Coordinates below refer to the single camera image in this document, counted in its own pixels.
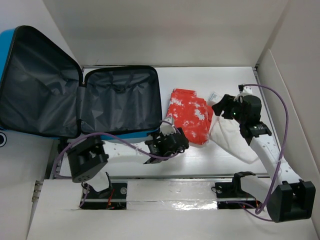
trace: white table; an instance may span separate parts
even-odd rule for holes
[[[84,75],[92,71],[86,68]],[[208,99],[212,91],[236,96],[239,84],[257,83],[251,67],[157,67],[159,77],[162,116],[167,114],[170,95],[173,89],[195,90],[197,96]],[[261,98],[257,87],[253,94]],[[271,128],[265,106],[262,106],[261,120]],[[142,142],[139,147],[148,151]],[[241,171],[251,171],[266,175],[260,161],[246,164],[231,156],[211,140],[205,145],[191,144],[184,154],[160,164],[145,164],[147,156],[137,155],[131,148],[107,142],[104,150],[109,154],[104,170],[113,177],[204,177],[232,176]],[[60,174],[70,176],[67,158],[62,163]]]
[[[210,187],[199,185],[196,189],[190,188],[191,192],[182,189],[175,199],[183,201],[192,196],[199,199],[193,193],[199,192],[200,188],[211,191]],[[156,189],[145,185],[142,189],[145,191],[137,191],[136,197],[143,193],[145,200],[166,199],[165,193],[154,196],[152,193],[157,193]],[[311,219],[274,223],[254,218],[242,209],[217,210],[214,207],[206,210],[161,210],[154,207],[144,210],[81,210],[81,193],[81,187],[75,187],[70,180],[45,180],[27,240],[318,239]],[[201,197],[212,198],[212,205],[216,204],[213,194]],[[268,218],[266,212],[260,216]]]

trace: blue suitcase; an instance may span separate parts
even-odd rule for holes
[[[85,77],[61,48],[31,26],[0,34],[0,126],[70,139],[81,133],[143,138],[162,120],[151,66],[101,68]]]

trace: suitcase lid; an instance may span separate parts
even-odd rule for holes
[[[1,35],[2,58],[8,51],[2,61],[0,125],[44,137],[79,136],[76,96],[83,73],[77,62],[32,26]]]
[[[102,68],[84,79],[77,62],[31,26],[0,34],[1,49],[0,126],[7,130],[76,138],[81,132],[119,135],[160,126],[153,67]]]

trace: folded red garment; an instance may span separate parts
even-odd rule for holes
[[[191,143],[204,144],[209,139],[213,110],[203,98],[192,90],[174,89],[167,116],[174,118],[174,125],[182,127]]]

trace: cable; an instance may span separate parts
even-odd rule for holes
[[[113,195],[114,195],[114,192],[115,192],[115,189],[112,190],[111,195],[110,195],[110,197],[108,198],[108,203],[107,203],[107,205],[106,205],[106,208],[107,208],[107,209],[108,209],[109,206],[111,205],[111,199],[112,199],[112,197],[113,197]]]
[[[270,90],[271,92],[273,92],[275,95],[277,95],[277,97],[280,99],[283,107],[284,107],[284,111],[285,111],[285,128],[284,128],[284,136],[283,136],[283,142],[281,144],[281,150],[280,150],[280,154],[279,154],[279,159],[278,159],[278,163],[276,165],[275,171],[274,171],[274,175],[272,177],[272,181],[271,181],[271,185],[270,188],[268,190],[268,193],[265,197],[265,200],[263,201],[263,203],[260,203],[259,206],[255,209],[255,214],[258,215],[260,214],[263,209],[265,208],[265,206],[267,205],[267,203],[270,200],[272,191],[274,189],[275,183],[276,183],[276,179],[280,170],[280,165],[281,165],[281,159],[284,156],[284,151],[285,151],[285,146],[287,143],[287,135],[288,135],[288,127],[289,127],[289,113],[288,113],[288,108],[286,106],[285,101],[283,100],[283,98],[280,96],[279,93],[277,93],[275,90],[273,90],[272,88],[268,87],[268,86],[264,86],[264,85],[260,85],[260,84],[244,84],[244,87],[247,86],[253,86],[253,87],[259,87],[259,88],[265,88]]]
[[[83,196],[83,199],[82,199],[82,202],[80,203],[79,205],[79,208],[81,208],[84,204],[85,204],[85,201],[88,197],[88,193],[89,193],[89,189],[90,189],[90,185],[87,183],[87,187],[86,187],[86,190],[85,190],[85,194]]]
[[[225,203],[226,203],[226,204],[239,204],[239,206],[240,206],[243,210],[245,210],[248,214],[254,216],[255,218],[260,219],[260,220],[263,220],[263,221],[266,221],[266,222],[273,222],[271,219],[266,219],[266,218],[257,216],[256,214],[250,212],[248,209],[246,209],[246,208],[243,206],[243,205],[246,205],[246,206],[248,206],[248,207],[250,207],[250,208],[255,209],[255,207],[252,206],[252,205],[249,204],[249,203],[242,202],[242,201],[226,201]]]
[[[214,192],[215,194],[217,194],[217,191],[215,191],[215,189],[216,189],[215,186],[211,187],[211,191]]]
[[[168,121],[160,121],[160,122],[164,122],[164,123],[167,123],[167,124],[170,124],[171,126],[173,126],[175,128],[175,130],[180,133],[180,131],[178,130],[178,128],[176,128],[173,124],[171,124],[170,122]],[[60,154],[54,159],[54,162],[53,162],[53,174],[54,176],[57,178],[57,179],[72,179],[72,177],[70,176],[61,176],[60,174],[57,173],[57,166],[58,166],[58,163],[60,160],[63,159],[64,157],[64,154],[74,145],[76,145],[77,143],[81,142],[82,140],[84,139],[87,139],[89,137],[93,137],[93,136],[107,136],[107,137],[110,137],[110,138],[113,138],[115,140],[118,140],[120,141],[121,143],[127,145],[128,147],[134,149],[134,150],[137,150],[139,151],[140,153],[142,154],[145,154],[151,158],[155,158],[155,159],[160,159],[160,160],[167,160],[167,159],[171,159],[171,158],[174,158],[175,156],[178,155],[178,153],[175,153],[173,154],[172,156],[157,156],[157,155],[153,155],[149,152],[146,152],[138,147],[136,147],[135,145],[127,142],[126,140],[123,140],[122,138],[118,137],[118,136],[115,136],[115,135],[112,135],[110,133],[106,133],[106,132],[94,132],[94,133],[90,133],[90,134],[87,134],[87,135],[84,135],[84,136],[80,136],[78,137],[74,142],[72,143],[69,143],[68,146],[66,146],[61,152]]]

